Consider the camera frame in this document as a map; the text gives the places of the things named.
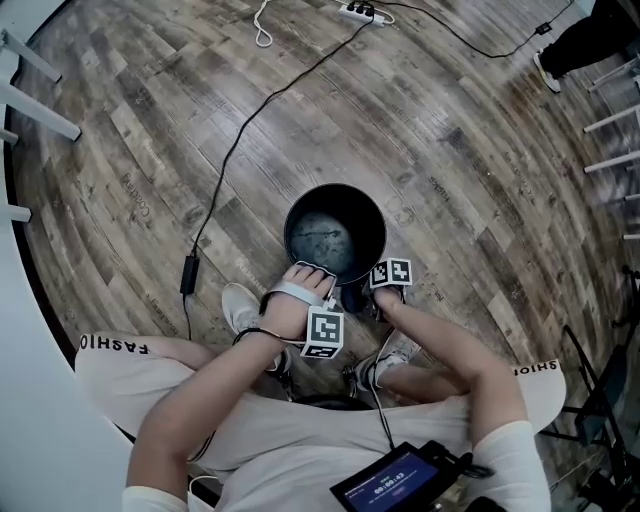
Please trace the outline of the person's left forearm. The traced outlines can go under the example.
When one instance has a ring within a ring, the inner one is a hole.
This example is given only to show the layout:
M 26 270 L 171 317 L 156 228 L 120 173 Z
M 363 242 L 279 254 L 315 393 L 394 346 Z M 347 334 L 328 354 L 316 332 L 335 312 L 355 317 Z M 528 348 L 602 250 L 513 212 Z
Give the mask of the person's left forearm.
M 264 321 L 257 332 L 216 357 L 146 415 L 134 444 L 129 487 L 142 486 L 186 498 L 190 457 L 214 433 L 243 394 L 285 348 L 302 339 L 305 326 Z

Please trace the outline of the person's right white shoe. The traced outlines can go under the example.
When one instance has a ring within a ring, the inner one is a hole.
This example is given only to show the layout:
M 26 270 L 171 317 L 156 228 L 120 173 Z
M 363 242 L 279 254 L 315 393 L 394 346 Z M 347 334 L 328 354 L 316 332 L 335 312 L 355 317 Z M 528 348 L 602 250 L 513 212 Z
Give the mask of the person's right white shoe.
M 382 347 L 373 356 L 373 360 L 377 365 L 377 383 L 379 377 L 388 369 L 398 364 L 408 364 L 420 352 L 421 347 L 402 334 L 400 331 L 393 329 Z

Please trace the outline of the black round bucket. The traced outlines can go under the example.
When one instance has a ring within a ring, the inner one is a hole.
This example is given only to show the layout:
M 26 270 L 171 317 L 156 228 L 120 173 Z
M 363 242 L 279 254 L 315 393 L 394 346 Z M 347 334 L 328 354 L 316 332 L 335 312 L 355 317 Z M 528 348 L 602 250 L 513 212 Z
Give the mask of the black round bucket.
M 305 262 L 336 276 L 338 286 L 367 277 L 386 246 L 386 224 L 362 190 L 329 183 L 304 193 L 284 225 L 284 245 L 293 263 Z

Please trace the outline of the black screen device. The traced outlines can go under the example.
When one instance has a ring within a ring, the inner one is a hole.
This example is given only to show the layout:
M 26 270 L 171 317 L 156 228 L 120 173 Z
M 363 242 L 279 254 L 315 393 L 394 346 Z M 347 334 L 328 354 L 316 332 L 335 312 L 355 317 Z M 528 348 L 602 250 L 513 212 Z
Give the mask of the black screen device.
M 420 448 L 404 442 L 330 491 L 347 512 L 443 512 L 442 496 L 460 477 L 494 474 L 470 452 L 456 456 L 435 441 Z

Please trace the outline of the black stand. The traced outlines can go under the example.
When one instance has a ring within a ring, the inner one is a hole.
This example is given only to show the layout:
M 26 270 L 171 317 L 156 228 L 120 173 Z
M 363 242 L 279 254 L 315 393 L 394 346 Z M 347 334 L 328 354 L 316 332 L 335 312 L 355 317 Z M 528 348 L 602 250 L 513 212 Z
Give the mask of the black stand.
M 613 320 L 614 328 L 621 328 L 627 324 L 637 326 L 640 323 L 640 271 L 631 269 L 628 265 L 623 265 L 621 272 L 629 282 L 630 295 L 626 299 L 626 312 L 619 320 Z

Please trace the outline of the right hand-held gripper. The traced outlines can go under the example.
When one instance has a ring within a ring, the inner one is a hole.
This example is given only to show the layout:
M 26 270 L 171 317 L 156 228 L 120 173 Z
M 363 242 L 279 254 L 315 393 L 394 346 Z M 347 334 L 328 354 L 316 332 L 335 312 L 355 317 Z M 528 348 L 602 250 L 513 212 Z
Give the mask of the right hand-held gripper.
M 413 284 L 411 261 L 402 258 L 387 258 L 377 263 L 369 274 L 369 287 L 407 287 Z

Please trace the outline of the person's white shirt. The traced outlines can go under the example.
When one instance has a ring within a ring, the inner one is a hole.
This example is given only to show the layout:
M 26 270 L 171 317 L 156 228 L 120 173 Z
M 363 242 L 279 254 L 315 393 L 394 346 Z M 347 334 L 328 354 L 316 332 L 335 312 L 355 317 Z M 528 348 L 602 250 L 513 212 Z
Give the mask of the person's white shirt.
M 485 496 L 506 512 L 550 512 L 550 493 L 528 421 L 470 441 L 465 397 L 385 410 L 392 440 L 429 441 L 493 470 L 471 479 L 460 500 Z M 198 464 L 223 484 L 216 512 L 346 512 L 330 489 L 389 450 L 374 410 L 331 411 L 248 394 L 198 452 Z

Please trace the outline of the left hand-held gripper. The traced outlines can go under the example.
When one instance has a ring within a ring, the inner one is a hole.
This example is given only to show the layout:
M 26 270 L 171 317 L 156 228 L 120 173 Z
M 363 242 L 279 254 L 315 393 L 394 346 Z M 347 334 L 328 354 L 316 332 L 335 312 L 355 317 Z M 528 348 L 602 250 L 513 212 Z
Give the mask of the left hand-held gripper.
M 291 341 L 300 346 L 303 358 L 333 359 L 344 347 L 344 314 L 336 309 L 336 298 L 333 295 L 337 284 L 337 276 L 328 269 L 303 260 L 296 265 L 321 270 L 325 277 L 333 282 L 328 292 L 320 298 L 314 292 L 281 279 L 262 297 L 259 313 L 266 311 L 269 299 L 274 294 L 286 294 L 307 306 L 306 337 L 304 341 Z

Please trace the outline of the black power adapter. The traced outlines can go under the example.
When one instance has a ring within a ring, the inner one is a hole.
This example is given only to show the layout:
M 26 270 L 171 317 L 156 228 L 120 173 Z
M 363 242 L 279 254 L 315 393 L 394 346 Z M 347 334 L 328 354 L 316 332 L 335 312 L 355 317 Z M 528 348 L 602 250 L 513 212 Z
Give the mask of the black power adapter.
M 183 296 L 189 296 L 194 293 L 199 264 L 200 259 L 197 255 L 190 254 L 185 257 L 180 284 L 180 293 Z

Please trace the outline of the person's right leg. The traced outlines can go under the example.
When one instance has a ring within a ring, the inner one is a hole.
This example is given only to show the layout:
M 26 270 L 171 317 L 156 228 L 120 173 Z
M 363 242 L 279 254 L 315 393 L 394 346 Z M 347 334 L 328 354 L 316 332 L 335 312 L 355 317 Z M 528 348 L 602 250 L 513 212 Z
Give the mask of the person's right leg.
M 425 369 L 410 364 L 385 370 L 378 378 L 378 385 L 417 403 L 436 403 L 469 393 L 469 386 L 447 369 Z

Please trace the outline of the person's right white sock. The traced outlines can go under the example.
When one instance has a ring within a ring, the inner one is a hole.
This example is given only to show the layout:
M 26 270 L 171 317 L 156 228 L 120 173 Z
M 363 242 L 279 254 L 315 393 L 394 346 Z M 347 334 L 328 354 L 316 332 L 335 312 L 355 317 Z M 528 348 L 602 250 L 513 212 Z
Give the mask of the person's right white sock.
M 359 391 L 374 392 L 380 388 L 376 371 L 377 365 L 374 360 L 365 360 L 356 366 L 356 387 Z

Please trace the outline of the person's right forearm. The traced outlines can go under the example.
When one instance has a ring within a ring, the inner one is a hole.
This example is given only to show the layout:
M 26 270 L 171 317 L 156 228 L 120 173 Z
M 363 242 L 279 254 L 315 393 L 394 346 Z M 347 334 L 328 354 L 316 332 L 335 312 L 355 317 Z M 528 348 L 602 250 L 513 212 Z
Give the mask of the person's right forearm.
M 511 367 L 468 330 L 405 304 L 391 288 L 374 292 L 386 319 L 463 381 L 471 395 L 471 439 L 528 419 Z

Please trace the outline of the white table frame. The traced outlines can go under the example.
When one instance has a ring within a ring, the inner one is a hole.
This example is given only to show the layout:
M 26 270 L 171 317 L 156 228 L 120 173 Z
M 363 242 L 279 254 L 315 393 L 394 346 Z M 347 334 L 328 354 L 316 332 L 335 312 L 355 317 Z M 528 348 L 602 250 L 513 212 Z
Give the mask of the white table frame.
M 587 88 L 587 91 L 589 93 L 593 93 L 596 90 L 600 89 L 603 85 L 609 83 L 614 78 L 623 75 L 631 77 L 631 81 L 635 84 L 638 92 L 640 93 L 640 53 L 637 53 L 630 61 L 624 63 L 613 71 L 608 72 L 607 74 L 594 80 L 592 82 L 592 85 Z M 608 117 L 594 122 L 591 125 L 586 126 L 583 129 L 583 132 L 585 134 L 592 133 L 629 116 L 632 116 L 635 119 L 636 124 L 640 128 L 640 103 L 634 104 L 624 110 L 616 112 Z M 627 164 L 627 171 L 640 170 L 640 149 L 631 151 L 622 156 L 588 165 L 583 169 L 583 172 L 585 174 L 590 174 L 622 164 Z

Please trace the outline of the black stool with chrome base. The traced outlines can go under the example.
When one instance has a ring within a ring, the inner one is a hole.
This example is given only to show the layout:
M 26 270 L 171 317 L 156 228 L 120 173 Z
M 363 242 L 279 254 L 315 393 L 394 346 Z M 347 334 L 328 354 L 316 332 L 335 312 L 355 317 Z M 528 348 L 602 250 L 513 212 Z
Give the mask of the black stool with chrome base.
M 373 407 L 371 405 L 357 398 L 355 367 L 352 365 L 345 366 L 342 370 L 342 376 L 349 387 L 348 395 L 314 394 L 295 398 L 292 394 L 294 382 L 289 370 L 279 376 L 277 381 L 283 387 L 287 399 L 292 403 L 331 411 L 357 412 L 372 410 Z

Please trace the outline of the dark blue cloth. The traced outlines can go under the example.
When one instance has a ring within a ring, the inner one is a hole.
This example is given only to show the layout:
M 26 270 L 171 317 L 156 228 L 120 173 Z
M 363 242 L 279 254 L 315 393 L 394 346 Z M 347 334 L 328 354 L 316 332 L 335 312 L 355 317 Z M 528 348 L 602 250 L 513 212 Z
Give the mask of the dark blue cloth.
M 359 314 L 365 311 L 370 303 L 370 290 L 366 284 L 350 283 L 341 288 L 340 300 L 345 312 Z

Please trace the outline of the person's left hand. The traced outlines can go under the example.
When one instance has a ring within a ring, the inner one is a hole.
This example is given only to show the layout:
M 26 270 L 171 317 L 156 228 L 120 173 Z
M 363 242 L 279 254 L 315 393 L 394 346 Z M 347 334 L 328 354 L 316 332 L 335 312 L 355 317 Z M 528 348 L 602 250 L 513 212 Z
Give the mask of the person's left hand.
M 323 270 L 294 265 L 282 276 L 286 282 L 304 288 L 312 295 L 324 299 L 334 278 Z M 286 339 L 299 340 L 306 333 L 309 304 L 283 292 L 270 295 L 259 326 Z

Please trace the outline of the white table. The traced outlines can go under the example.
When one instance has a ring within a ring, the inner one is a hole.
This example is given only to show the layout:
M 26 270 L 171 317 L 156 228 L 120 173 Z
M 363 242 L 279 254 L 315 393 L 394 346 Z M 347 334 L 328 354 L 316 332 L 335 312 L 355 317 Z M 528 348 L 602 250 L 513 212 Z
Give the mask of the white table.
M 62 78 L 57 70 L 4 28 L 0 29 L 0 53 L 3 50 L 23 58 L 55 83 Z M 0 104 L 19 111 L 72 141 L 76 141 L 82 134 L 79 126 L 34 100 L 3 78 L 0 78 Z M 30 219 L 31 211 L 27 208 L 9 204 L 0 205 L 0 220 L 28 223 Z

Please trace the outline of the black folding chair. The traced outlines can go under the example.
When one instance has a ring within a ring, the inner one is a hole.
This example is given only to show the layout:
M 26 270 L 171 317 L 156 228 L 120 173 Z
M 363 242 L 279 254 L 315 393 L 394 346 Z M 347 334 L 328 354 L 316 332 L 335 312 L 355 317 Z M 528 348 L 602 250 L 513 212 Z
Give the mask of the black folding chair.
M 562 413 L 574 415 L 575 435 L 543 430 L 541 435 L 577 442 L 583 447 L 604 447 L 609 455 L 616 485 L 626 484 L 632 478 L 632 463 L 627 455 L 623 436 L 614 414 L 614 407 L 623 397 L 628 376 L 628 343 L 616 345 L 602 373 L 597 376 L 586 353 L 568 325 L 563 327 L 573 343 L 580 361 L 579 371 L 588 396 L 580 407 L 563 406 Z

